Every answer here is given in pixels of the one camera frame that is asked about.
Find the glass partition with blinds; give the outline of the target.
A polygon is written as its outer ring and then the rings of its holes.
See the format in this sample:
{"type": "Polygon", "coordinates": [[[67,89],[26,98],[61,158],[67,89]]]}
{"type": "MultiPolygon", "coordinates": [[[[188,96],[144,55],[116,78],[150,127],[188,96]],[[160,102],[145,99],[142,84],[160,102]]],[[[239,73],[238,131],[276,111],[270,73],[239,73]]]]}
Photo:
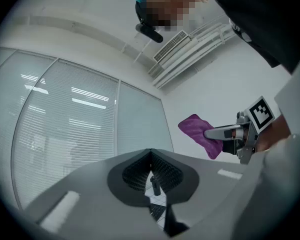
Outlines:
{"type": "Polygon", "coordinates": [[[74,170],[173,150],[162,101],[81,65],[0,48],[0,197],[25,209],[74,170]]]}

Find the person's right forearm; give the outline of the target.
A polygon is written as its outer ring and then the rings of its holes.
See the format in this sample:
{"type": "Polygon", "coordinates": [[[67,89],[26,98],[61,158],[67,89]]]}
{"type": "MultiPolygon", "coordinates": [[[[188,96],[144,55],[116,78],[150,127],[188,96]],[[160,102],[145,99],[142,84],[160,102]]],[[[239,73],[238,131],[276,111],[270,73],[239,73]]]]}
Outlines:
{"type": "Polygon", "coordinates": [[[286,139],[291,135],[286,119],[283,115],[276,118],[265,130],[258,136],[255,151],[262,152],[268,150],[280,140],[286,139]]]}

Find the person's black shirt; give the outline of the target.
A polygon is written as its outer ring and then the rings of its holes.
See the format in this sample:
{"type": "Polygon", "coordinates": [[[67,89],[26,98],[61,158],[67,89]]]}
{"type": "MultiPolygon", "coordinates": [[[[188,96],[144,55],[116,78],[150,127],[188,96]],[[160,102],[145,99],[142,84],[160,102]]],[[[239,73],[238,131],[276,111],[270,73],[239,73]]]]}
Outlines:
{"type": "Polygon", "coordinates": [[[215,0],[241,39],[290,74],[300,61],[300,0],[215,0]]]}

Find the purple cloth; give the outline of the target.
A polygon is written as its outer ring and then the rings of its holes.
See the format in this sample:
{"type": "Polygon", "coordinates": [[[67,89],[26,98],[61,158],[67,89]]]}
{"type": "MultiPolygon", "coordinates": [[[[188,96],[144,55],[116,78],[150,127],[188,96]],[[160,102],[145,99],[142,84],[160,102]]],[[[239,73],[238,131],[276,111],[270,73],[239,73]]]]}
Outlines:
{"type": "Polygon", "coordinates": [[[204,135],[205,131],[212,130],[214,127],[206,120],[202,120],[197,114],[192,114],[181,121],[178,128],[202,146],[211,160],[215,160],[222,152],[223,142],[221,140],[209,139],[204,135]]]}

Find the white checked tablecloth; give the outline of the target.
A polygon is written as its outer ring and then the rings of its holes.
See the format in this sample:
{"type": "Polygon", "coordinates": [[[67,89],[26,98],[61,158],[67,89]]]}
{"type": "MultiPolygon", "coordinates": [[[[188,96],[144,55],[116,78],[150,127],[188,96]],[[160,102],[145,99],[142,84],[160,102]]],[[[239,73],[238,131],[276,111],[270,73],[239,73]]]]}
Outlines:
{"type": "Polygon", "coordinates": [[[163,230],[166,222],[167,198],[161,193],[155,195],[150,189],[145,192],[145,196],[150,199],[149,212],[158,227],[163,230]]]}

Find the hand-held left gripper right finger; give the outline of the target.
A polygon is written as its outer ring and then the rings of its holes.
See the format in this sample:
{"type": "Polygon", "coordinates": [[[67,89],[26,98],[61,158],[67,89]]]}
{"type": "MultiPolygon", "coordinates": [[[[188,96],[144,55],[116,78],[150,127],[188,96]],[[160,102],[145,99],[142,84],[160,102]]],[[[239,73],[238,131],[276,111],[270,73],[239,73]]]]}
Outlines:
{"type": "Polygon", "coordinates": [[[165,227],[151,228],[151,240],[237,240],[251,220],[239,222],[258,183],[262,156],[247,165],[200,159],[163,149],[151,149],[152,158],[172,167],[181,177],[166,194],[165,227]]]}

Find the white air vent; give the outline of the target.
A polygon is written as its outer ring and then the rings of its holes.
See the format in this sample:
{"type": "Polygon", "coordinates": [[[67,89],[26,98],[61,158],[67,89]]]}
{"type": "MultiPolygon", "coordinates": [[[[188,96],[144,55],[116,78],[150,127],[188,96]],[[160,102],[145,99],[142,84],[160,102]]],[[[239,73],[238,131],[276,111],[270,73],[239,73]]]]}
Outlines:
{"type": "Polygon", "coordinates": [[[184,40],[190,41],[191,37],[184,30],[179,31],[172,37],[152,58],[159,63],[168,53],[181,44],[184,40]]]}

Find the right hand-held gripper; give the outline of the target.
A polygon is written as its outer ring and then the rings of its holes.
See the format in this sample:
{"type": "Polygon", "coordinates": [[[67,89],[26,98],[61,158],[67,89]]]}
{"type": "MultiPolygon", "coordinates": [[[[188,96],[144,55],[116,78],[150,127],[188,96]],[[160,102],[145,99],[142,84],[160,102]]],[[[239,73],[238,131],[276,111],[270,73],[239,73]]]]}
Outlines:
{"type": "Polygon", "coordinates": [[[241,164],[248,164],[256,152],[260,133],[275,117],[263,96],[260,96],[244,111],[237,113],[237,124],[206,130],[207,139],[223,141],[222,151],[237,156],[241,164]]]}

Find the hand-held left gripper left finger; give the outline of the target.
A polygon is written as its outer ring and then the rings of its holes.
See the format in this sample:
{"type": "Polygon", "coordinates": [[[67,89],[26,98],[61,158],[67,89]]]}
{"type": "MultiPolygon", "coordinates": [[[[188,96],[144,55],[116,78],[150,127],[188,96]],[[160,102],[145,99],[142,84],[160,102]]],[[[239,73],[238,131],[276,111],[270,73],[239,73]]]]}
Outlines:
{"type": "Polygon", "coordinates": [[[169,240],[150,214],[150,199],[123,171],[148,149],[84,165],[24,210],[53,240],[169,240]]]}

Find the white ceiling pipes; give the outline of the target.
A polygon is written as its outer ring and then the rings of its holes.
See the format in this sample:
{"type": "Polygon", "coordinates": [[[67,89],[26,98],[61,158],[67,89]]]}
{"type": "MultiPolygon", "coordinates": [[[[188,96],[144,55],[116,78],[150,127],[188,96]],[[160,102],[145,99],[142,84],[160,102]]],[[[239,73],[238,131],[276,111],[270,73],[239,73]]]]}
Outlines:
{"type": "Polygon", "coordinates": [[[218,22],[208,28],[201,26],[189,34],[191,40],[184,40],[160,62],[149,70],[152,85],[158,89],[165,86],[204,56],[235,36],[229,23],[218,22]]]}

